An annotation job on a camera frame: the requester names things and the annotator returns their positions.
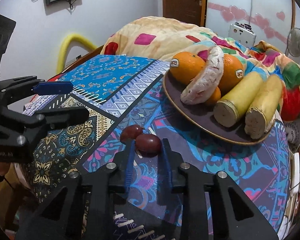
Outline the sliding wardrobe with hearts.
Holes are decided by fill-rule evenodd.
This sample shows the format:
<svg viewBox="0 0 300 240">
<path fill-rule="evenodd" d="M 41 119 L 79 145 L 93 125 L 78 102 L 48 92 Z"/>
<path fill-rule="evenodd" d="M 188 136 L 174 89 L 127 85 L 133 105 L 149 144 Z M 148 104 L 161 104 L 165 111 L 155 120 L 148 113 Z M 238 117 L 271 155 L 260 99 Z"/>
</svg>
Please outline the sliding wardrobe with hearts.
<svg viewBox="0 0 300 240">
<path fill-rule="evenodd" d="M 227 37 L 233 23 L 249 24 L 256 41 L 264 40 L 280 51 L 295 23 L 294 0 L 207 0 L 205 26 Z"/>
</svg>

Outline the white case with bottles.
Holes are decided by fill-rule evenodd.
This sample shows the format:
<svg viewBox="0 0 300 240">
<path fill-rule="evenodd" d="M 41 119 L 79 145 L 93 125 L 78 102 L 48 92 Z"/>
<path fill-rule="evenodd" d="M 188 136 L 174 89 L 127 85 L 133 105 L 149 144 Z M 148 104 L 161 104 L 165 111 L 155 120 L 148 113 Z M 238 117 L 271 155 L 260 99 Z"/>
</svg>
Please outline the white case with bottles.
<svg viewBox="0 0 300 240">
<path fill-rule="evenodd" d="M 252 31 L 252 27 L 238 22 L 230 24 L 228 36 L 249 48 L 253 47 L 256 41 L 256 34 Z"/>
</svg>

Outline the patterned blue tablecloth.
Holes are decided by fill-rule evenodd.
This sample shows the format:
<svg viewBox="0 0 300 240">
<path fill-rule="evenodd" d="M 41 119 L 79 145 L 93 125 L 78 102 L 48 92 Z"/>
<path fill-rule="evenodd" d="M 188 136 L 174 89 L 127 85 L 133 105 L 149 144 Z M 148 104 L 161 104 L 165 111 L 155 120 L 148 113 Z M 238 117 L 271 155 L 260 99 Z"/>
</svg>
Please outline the patterned blue tablecloth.
<svg viewBox="0 0 300 240">
<path fill-rule="evenodd" d="M 277 117 L 260 144 L 236 145 L 204 132 L 170 103 L 162 87 L 168 63 L 142 57 L 97 56 L 64 74 L 71 94 L 41 96 L 26 114 L 41 109 L 86 106 L 84 124 L 50 132 L 22 166 L 25 180 L 40 202 L 73 175 L 95 172 L 123 150 L 120 135 L 137 124 L 167 138 L 174 151 L 204 172 L 225 171 L 259 208 L 274 230 L 288 231 L 285 214 L 289 188 L 288 145 Z"/>
</svg>

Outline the dark purple plate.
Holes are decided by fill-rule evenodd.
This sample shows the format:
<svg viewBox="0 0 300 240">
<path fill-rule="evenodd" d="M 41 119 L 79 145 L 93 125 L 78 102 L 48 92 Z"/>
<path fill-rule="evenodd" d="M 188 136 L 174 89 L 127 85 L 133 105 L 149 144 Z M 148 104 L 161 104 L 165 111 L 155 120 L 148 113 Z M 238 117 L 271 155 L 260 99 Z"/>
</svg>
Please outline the dark purple plate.
<svg viewBox="0 0 300 240">
<path fill-rule="evenodd" d="M 169 70 L 163 77 L 162 87 L 168 100 L 180 114 L 189 120 L 189 122 L 218 139 L 232 144 L 248 146 L 263 142 L 270 135 L 267 132 L 260 139 L 251 139 L 244 131 L 243 119 L 240 119 L 234 126 L 226 128 L 215 120 L 213 107 L 203 103 L 190 106 L 183 104 L 180 100 L 180 95 L 185 86 L 178 83 Z"/>
</svg>

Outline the dark red grape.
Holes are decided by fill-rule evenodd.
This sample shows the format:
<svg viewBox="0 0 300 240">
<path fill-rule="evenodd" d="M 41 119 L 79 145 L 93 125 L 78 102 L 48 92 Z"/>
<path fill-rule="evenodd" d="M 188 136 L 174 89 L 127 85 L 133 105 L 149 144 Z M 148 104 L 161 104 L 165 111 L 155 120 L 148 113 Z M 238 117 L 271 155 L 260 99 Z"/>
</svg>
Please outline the dark red grape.
<svg viewBox="0 0 300 240">
<path fill-rule="evenodd" d="M 136 139 L 143 133 L 143 127 L 139 125 L 127 126 L 120 135 L 120 141 L 125 144 L 128 139 Z"/>
<path fill-rule="evenodd" d="M 161 140 L 153 134 L 141 134 L 135 139 L 136 149 L 142 154 L 157 154 L 161 151 Z"/>
</svg>

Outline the yellow foam tube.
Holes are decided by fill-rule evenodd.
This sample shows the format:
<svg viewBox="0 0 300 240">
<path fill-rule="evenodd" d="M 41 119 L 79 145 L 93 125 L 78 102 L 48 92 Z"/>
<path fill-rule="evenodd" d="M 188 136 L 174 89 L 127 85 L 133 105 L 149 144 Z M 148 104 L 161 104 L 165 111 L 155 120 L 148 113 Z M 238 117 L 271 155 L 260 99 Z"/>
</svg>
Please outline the yellow foam tube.
<svg viewBox="0 0 300 240">
<path fill-rule="evenodd" d="M 79 35 L 77 33 L 71 33 L 67 35 L 66 38 L 63 40 L 61 47 L 59 49 L 57 67 L 56 67 L 57 74 L 59 74 L 64 69 L 66 59 L 70 51 L 70 47 L 73 43 L 79 43 L 88 52 L 92 52 L 95 49 L 97 49 L 97 45 L 95 45 L 93 42 L 91 42 L 90 40 L 88 40 L 82 35 Z"/>
</svg>

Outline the brown wooden door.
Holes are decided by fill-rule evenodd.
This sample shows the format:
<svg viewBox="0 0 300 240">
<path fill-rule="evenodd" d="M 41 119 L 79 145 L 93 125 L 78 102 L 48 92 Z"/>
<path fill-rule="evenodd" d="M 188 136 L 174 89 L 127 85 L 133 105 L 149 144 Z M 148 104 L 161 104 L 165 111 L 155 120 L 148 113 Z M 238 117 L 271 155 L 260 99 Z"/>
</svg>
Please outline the brown wooden door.
<svg viewBox="0 0 300 240">
<path fill-rule="evenodd" d="M 162 14 L 181 22 L 203 27 L 206 21 L 207 0 L 162 0 Z"/>
</svg>

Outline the large orange with sticker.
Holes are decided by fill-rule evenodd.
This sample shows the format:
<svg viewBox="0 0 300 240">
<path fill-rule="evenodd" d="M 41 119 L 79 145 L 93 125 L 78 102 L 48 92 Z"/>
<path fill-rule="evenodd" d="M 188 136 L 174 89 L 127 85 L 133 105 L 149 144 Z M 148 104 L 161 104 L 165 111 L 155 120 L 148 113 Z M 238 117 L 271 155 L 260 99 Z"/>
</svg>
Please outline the large orange with sticker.
<svg viewBox="0 0 300 240">
<path fill-rule="evenodd" d="M 205 61 L 186 51 L 179 52 L 170 61 L 170 73 L 183 85 L 188 85 L 205 67 Z"/>
</svg>

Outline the white power strip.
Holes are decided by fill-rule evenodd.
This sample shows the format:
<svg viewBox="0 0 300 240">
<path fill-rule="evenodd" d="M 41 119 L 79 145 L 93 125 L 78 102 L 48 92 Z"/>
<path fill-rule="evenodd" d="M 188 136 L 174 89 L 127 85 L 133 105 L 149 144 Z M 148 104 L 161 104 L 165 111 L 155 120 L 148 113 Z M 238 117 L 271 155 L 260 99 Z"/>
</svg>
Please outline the white power strip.
<svg viewBox="0 0 300 240">
<path fill-rule="evenodd" d="M 299 184 L 300 184 L 300 155 L 299 153 L 294 153 L 292 159 L 292 174 L 291 174 L 291 185 L 290 185 L 291 195 L 295 195 L 298 193 Z"/>
</svg>

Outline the standing electric fan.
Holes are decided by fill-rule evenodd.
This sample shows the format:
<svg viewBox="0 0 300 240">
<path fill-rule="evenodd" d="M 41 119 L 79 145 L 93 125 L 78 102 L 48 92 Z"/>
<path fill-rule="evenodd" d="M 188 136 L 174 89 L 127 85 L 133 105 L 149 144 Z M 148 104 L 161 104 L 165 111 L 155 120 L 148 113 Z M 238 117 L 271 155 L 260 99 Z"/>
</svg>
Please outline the standing electric fan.
<svg viewBox="0 0 300 240">
<path fill-rule="evenodd" d="M 293 28 L 290 30 L 287 37 L 287 47 L 285 55 L 300 57 L 300 28 Z"/>
</svg>

